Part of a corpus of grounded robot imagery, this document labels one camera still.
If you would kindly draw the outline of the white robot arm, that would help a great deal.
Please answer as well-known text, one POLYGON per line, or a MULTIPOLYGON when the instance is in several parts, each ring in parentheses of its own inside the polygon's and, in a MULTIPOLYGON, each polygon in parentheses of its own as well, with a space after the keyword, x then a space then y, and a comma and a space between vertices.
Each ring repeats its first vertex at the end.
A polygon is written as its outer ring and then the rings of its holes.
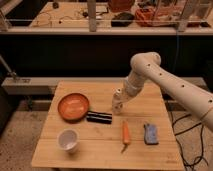
POLYGON ((213 132, 213 93, 207 92, 160 67, 156 52, 138 53, 131 58, 131 72, 124 81, 123 93, 135 97, 147 79, 156 83, 213 132))

